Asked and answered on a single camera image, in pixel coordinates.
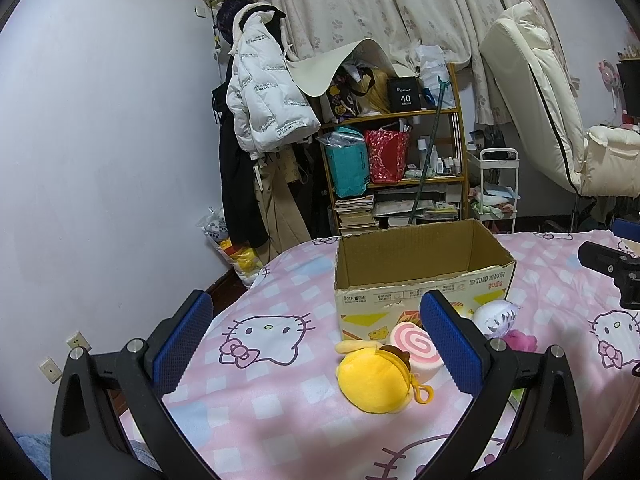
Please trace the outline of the pink plush toy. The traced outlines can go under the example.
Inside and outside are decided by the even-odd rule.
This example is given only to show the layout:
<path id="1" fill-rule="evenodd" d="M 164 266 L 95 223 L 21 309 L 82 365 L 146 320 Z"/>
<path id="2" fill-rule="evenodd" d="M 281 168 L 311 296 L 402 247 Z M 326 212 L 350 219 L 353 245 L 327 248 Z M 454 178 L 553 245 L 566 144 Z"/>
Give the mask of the pink plush toy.
<path id="1" fill-rule="evenodd" d="M 537 350 L 537 338 L 520 330 L 509 330 L 503 336 L 503 340 L 514 351 L 535 352 Z"/>

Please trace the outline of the white purple round plush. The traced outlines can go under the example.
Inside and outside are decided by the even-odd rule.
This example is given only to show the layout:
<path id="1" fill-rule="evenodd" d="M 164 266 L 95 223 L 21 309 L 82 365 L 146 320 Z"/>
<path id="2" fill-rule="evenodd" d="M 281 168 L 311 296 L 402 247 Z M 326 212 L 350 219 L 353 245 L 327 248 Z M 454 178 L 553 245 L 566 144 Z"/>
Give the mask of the white purple round plush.
<path id="1" fill-rule="evenodd" d="M 487 338 L 502 338 L 510 332 L 518 307 L 506 300 L 492 300 L 480 306 L 472 316 L 472 321 Z"/>

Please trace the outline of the pink swirl roll plush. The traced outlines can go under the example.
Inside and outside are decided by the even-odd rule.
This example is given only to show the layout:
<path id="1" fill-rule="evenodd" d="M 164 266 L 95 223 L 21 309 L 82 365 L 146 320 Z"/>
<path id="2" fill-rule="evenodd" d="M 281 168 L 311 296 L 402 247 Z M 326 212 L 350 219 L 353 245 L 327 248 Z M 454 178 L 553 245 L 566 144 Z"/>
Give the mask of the pink swirl roll plush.
<path id="1" fill-rule="evenodd" d="M 412 374 L 419 382 L 431 380 L 444 365 L 431 337 L 414 323 L 398 323 L 390 333 L 390 344 L 409 353 Z"/>

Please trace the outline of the yellow plush toy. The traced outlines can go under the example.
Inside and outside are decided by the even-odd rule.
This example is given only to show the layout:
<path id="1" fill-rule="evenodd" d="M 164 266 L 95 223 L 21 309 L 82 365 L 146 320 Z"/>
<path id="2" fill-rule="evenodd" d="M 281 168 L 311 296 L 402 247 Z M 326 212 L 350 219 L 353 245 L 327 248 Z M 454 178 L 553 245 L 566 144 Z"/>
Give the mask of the yellow plush toy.
<path id="1" fill-rule="evenodd" d="M 412 401 L 434 400 L 434 389 L 412 374 L 408 352 L 373 340 L 343 340 L 335 351 L 342 357 L 335 371 L 338 386 L 360 411 L 399 413 Z"/>

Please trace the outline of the cream reclining chair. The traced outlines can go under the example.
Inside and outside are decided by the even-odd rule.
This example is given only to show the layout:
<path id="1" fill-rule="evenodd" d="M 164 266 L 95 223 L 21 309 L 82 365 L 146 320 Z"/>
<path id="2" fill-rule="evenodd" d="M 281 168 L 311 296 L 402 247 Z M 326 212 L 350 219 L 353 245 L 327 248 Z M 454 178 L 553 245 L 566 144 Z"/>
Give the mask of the cream reclining chair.
<path id="1" fill-rule="evenodd" d="M 500 14 L 480 54 L 538 171 L 580 196 L 639 196 L 639 133 L 584 127 L 570 80 L 529 2 Z"/>

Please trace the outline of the pink Hello Kitty bedsheet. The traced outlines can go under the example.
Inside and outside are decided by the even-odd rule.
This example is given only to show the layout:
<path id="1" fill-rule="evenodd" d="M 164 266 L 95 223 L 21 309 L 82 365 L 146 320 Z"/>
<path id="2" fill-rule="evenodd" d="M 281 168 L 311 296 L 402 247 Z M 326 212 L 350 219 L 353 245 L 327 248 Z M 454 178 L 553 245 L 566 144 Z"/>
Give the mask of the pink Hello Kitty bedsheet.
<path id="1" fill-rule="evenodd" d="M 516 266 L 506 342 L 565 350 L 585 438 L 586 476 L 639 405 L 639 317 L 584 268 L 582 243 L 630 251 L 608 231 L 501 237 Z M 422 330 L 396 321 L 346 344 L 333 297 L 333 238 L 277 258 L 209 327 L 164 404 L 224 479 L 411 479 L 445 443 L 470 397 Z"/>

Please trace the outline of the white rolling cart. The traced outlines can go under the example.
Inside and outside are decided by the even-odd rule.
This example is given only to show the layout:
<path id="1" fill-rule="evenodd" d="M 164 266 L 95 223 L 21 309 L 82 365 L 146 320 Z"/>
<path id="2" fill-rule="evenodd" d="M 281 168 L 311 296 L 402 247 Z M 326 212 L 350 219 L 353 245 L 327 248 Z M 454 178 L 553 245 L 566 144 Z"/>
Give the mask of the white rolling cart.
<path id="1" fill-rule="evenodd" d="M 495 233 L 514 233 L 520 195 L 520 154 L 515 148 L 482 148 L 468 154 L 473 182 L 471 214 Z"/>

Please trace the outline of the cardboard box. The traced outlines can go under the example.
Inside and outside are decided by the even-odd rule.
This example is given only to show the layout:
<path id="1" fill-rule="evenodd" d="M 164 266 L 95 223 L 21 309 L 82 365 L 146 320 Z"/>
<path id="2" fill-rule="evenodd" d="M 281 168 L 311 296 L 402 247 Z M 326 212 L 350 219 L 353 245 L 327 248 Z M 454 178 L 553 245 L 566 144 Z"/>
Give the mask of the cardboard box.
<path id="1" fill-rule="evenodd" d="M 439 290 L 465 318 L 506 299 L 516 262 L 477 220 L 403 226 L 338 241 L 334 295 L 341 337 L 388 341 L 420 321 L 423 294 Z"/>

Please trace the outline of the bag of plush toys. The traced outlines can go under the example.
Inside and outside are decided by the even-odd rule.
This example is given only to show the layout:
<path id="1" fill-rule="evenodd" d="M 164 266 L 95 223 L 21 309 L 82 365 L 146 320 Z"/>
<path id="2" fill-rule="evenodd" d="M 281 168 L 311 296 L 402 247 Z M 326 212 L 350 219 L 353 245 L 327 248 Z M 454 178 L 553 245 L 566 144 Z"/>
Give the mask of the bag of plush toys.
<path id="1" fill-rule="evenodd" d="M 233 244 L 229 235 L 224 210 L 210 208 L 198 222 L 209 244 L 213 246 L 246 288 L 251 288 L 262 270 L 262 260 L 247 244 Z"/>

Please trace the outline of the wooden shelf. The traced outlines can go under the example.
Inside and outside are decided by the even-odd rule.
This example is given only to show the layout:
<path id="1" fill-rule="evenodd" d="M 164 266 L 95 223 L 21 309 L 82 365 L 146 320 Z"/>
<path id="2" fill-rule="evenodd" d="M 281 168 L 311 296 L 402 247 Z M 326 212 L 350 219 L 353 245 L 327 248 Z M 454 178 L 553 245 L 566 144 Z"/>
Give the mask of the wooden shelf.
<path id="1" fill-rule="evenodd" d="M 332 230 L 362 234 L 469 218 L 469 166 L 456 69 L 452 105 L 352 117 L 320 130 Z"/>

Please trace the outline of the black hanging coat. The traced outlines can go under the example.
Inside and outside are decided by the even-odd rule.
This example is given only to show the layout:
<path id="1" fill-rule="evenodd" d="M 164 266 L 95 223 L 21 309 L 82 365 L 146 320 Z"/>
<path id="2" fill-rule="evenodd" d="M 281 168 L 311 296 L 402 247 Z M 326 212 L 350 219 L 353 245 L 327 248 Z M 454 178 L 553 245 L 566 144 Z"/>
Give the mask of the black hanging coat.
<path id="1" fill-rule="evenodd" d="M 226 97 L 232 75 L 232 61 L 224 82 L 212 91 L 213 110 L 219 119 L 219 168 L 221 200 L 229 237 L 233 245 L 262 247 L 269 235 L 254 191 L 254 166 L 250 154 L 240 148 L 234 132 L 234 117 Z"/>

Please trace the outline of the green pole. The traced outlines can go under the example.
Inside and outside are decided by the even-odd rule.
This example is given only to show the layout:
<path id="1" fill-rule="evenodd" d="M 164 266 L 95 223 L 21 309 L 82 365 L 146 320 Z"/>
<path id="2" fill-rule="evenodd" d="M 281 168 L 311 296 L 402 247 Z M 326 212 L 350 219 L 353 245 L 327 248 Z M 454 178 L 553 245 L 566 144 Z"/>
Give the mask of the green pole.
<path id="1" fill-rule="evenodd" d="M 437 130 L 438 130 L 438 127 L 439 127 L 440 115 L 442 114 L 442 101 L 444 100 L 444 95 L 445 95 L 446 89 L 448 88 L 448 86 L 450 84 L 449 80 L 443 80 L 440 77 L 437 77 L 437 79 L 438 79 L 438 84 L 439 84 L 439 92 L 438 92 L 438 99 L 437 99 L 437 106 L 436 106 L 434 124 L 433 124 L 432 132 L 431 132 L 431 135 L 430 135 L 430 140 L 428 140 L 428 143 L 427 143 L 425 164 L 423 165 L 423 168 L 422 168 L 421 177 L 420 177 L 420 181 L 419 181 L 419 184 L 418 184 L 418 189 L 416 190 L 416 197 L 413 200 L 412 208 L 411 208 L 411 211 L 410 211 L 410 214 L 409 214 L 409 224 L 410 224 L 410 226 L 413 226 L 416 223 L 416 213 L 418 212 L 418 207 L 420 205 L 421 195 L 422 195 L 422 192 L 423 192 L 425 181 L 427 179 L 428 170 L 430 170 L 430 167 L 431 167 L 431 154 L 432 154 L 433 146 L 434 146 L 435 139 L 436 139 L 436 136 L 437 136 Z"/>

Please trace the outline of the red patterned bag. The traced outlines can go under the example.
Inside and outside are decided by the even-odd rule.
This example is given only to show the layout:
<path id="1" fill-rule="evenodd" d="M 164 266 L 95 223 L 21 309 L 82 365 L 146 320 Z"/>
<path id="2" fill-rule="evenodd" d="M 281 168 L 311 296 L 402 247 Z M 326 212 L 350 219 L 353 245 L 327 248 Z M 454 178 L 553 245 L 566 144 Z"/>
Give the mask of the red patterned bag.
<path id="1" fill-rule="evenodd" d="M 395 184 L 405 174 L 409 133 L 384 129 L 364 133 L 373 184 Z"/>

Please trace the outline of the stack of books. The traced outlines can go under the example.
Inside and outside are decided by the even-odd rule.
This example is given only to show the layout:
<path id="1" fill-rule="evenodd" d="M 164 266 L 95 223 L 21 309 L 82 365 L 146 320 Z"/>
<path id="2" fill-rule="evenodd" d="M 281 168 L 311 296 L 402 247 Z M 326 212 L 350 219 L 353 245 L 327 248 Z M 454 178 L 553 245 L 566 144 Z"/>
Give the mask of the stack of books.
<path id="1" fill-rule="evenodd" d="M 341 234 L 371 232 L 378 229 L 374 218 L 374 196 L 343 198 L 335 202 L 338 230 Z"/>

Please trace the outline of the black box with 40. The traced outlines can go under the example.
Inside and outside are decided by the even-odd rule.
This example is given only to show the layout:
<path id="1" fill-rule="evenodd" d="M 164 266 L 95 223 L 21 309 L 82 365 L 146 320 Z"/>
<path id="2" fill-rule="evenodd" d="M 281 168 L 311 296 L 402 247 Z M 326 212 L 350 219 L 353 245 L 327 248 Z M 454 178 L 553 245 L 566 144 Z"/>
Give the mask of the black box with 40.
<path id="1" fill-rule="evenodd" d="M 387 97 L 392 113 L 421 109 L 420 86 L 416 77 L 390 78 L 387 81 Z"/>

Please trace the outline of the teal bag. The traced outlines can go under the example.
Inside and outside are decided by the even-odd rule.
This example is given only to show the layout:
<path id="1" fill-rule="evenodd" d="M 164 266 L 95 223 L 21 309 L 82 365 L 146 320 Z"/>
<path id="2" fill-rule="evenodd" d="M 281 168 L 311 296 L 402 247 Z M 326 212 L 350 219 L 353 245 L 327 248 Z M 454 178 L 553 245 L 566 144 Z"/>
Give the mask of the teal bag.
<path id="1" fill-rule="evenodd" d="M 369 183 L 369 159 L 364 136 L 349 127 L 337 127 L 320 136 L 326 151 L 334 191 L 339 198 L 362 195 Z"/>

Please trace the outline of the beige hanging coat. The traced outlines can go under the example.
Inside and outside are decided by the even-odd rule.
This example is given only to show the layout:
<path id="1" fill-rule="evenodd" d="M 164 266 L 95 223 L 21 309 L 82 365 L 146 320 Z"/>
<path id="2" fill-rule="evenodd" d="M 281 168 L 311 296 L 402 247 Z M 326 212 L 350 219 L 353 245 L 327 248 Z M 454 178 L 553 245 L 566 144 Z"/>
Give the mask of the beige hanging coat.
<path id="1" fill-rule="evenodd" d="M 285 173 L 276 154 L 268 154 L 254 166 L 254 190 L 267 240 L 257 249 L 263 263 L 268 263 L 282 252 L 309 242 L 310 235 L 295 203 Z"/>

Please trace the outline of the white puffer jacket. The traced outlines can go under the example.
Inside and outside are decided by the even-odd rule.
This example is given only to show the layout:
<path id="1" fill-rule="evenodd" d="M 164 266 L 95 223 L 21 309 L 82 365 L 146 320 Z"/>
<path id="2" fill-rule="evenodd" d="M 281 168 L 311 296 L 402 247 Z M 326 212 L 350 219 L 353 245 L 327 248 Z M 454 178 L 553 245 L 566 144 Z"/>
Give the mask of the white puffer jacket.
<path id="1" fill-rule="evenodd" d="M 236 140 L 253 160 L 302 142 L 320 128 L 269 29 L 280 30 L 282 16 L 275 6 L 258 2 L 244 6 L 233 20 L 226 103 Z"/>

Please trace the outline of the cream mat on shelf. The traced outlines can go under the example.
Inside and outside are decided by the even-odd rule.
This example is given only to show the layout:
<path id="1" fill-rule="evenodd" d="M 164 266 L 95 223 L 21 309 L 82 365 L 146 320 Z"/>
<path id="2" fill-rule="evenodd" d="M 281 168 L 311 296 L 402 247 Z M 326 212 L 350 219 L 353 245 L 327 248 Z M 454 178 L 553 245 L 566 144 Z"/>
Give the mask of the cream mat on shelf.
<path id="1" fill-rule="evenodd" d="M 410 67 L 394 64 L 380 44 L 371 38 L 360 39 L 303 60 L 293 60 L 290 49 L 286 49 L 284 54 L 285 64 L 293 81 L 312 98 L 326 93 L 337 70 L 350 58 L 379 68 L 392 77 L 414 75 Z"/>

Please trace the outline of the floral curtain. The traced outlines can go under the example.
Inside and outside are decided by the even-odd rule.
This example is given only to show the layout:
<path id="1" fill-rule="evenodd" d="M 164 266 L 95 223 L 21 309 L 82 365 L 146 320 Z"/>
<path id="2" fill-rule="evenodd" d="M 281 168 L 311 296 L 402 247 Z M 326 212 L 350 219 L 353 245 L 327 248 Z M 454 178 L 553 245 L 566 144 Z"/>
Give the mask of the floral curtain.
<path id="1" fill-rule="evenodd" d="M 437 44 L 448 62 L 472 72 L 475 120 L 503 124 L 510 116 L 480 56 L 480 43 L 503 10 L 529 2 L 564 55 L 544 0 L 270 0 L 286 14 L 285 37 L 298 58 L 362 38 L 376 40 L 393 63 L 416 70 L 416 47 Z"/>

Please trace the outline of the lower wall socket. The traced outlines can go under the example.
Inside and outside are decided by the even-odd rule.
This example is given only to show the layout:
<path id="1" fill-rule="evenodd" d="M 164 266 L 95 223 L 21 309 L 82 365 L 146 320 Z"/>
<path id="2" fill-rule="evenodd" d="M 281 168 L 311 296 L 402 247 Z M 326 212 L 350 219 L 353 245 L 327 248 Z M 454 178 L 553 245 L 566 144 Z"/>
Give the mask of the lower wall socket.
<path id="1" fill-rule="evenodd" d="M 54 359 L 47 358 L 39 365 L 40 372 L 51 383 L 55 384 L 62 377 L 62 370 Z"/>

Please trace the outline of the wall socket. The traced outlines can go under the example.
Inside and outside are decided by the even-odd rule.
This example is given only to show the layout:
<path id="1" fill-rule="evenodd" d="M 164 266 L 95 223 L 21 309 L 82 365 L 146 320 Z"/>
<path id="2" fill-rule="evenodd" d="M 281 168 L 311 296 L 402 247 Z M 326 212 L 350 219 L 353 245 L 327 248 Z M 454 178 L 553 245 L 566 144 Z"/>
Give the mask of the wall socket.
<path id="1" fill-rule="evenodd" d="M 62 377 L 62 370 L 54 359 L 47 358 L 39 365 L 40 372 L 51 383 L 55 384 Z"/>
<path id="2" fill-rule="evenodd" d="M 71 349 L 83 348 L 87 351 L 91 350 L 91 344 L 89 344 L 87 338 L 79 330 L 66 340 L 66 344 Z"/>

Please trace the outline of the upper wall socket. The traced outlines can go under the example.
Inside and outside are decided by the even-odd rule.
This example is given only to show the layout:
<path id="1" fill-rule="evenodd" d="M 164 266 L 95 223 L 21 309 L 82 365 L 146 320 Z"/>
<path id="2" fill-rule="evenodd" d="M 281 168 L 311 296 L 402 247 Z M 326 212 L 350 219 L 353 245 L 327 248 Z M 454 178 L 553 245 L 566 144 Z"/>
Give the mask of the upper wall socket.
<path id="1" fill-rule="evenodd" d="M 91 344 L 89 344 L 87 338 L 79 330 L 66 340 L 66 344 L 71 349 L 83 348 L 87 351 L 91 350 Z"/>

